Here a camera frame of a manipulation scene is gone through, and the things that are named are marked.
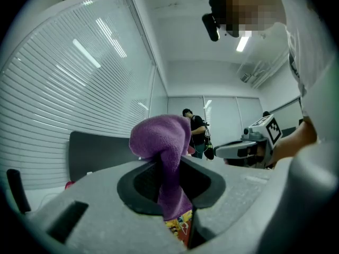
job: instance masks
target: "chair backrest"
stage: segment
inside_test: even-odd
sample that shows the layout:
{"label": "chair backrest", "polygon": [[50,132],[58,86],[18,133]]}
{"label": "chair backrest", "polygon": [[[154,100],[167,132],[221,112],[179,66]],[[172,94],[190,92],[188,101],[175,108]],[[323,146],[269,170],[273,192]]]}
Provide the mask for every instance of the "chair backrest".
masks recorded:
{"label": "chair backrest", "polygon": [[68,168],[74,182],[87,172],[138,160],[129,148],[128,138],[72,132],[69,137]]}

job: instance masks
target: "man in black shirt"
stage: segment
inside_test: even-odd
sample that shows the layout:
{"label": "man in black shirt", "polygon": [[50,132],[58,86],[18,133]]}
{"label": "man in black shirt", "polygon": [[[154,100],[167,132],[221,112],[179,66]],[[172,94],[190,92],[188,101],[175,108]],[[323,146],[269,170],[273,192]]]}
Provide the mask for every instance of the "man in black shirt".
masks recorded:
{"label": "man in black shirt", "polygon": [[205,149],[205,123],[201,117],[193,115],[192,111],[187,108],[182,111],[182,115],[191,120],[192,138],[190,146],[195,149],[195,153],[192,156],[202,159]]}

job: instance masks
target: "purple cloth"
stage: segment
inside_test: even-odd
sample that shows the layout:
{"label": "purple cloth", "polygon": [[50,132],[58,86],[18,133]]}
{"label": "purple cloth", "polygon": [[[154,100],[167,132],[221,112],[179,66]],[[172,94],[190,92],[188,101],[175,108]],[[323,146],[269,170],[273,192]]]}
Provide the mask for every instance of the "purple cloth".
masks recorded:
{"label": "purple cloth", "polygon": [[151,117],[140,122],[131,132],[129,147],[135,155],[143,158],[161,156],[163,184],[158,204],[163,209],[165,221],[192,209],[179,182],[180,158],[187,154],[190,138],[190,120],[176,115]]}

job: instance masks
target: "black shirt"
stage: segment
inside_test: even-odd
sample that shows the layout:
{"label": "black shirt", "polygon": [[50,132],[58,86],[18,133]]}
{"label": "black shirt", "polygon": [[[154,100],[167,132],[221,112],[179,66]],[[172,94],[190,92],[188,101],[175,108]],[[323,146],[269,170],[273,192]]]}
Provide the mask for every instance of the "black shirt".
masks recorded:
{"label": "black shirt", "polygon": [[[202,118],[199,116],[193,116],[191,118],[191,130],[194,131],[199,127],[205,126]],[[205,143],[205,133],[192,135],[194,145],[200,145]]]}

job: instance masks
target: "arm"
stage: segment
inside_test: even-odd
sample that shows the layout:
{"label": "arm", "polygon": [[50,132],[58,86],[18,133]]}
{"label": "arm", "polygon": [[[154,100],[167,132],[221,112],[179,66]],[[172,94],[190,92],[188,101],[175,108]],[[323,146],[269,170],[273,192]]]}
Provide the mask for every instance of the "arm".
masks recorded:
{"label": "arm", "polygon": [[276,144],[270,164],[276,165],[280,159],[294,157],[303,147],[317,141],[317,133],[309,117],[304,117],[301,125],[288,137],[282,138]]}
{"label": "arm", "polygon": [[197,128],[194,131],[192,131],[192,135],[205,133],[205,131],[206,131],[206,127],[205,126],[200,126],[199,128]]}

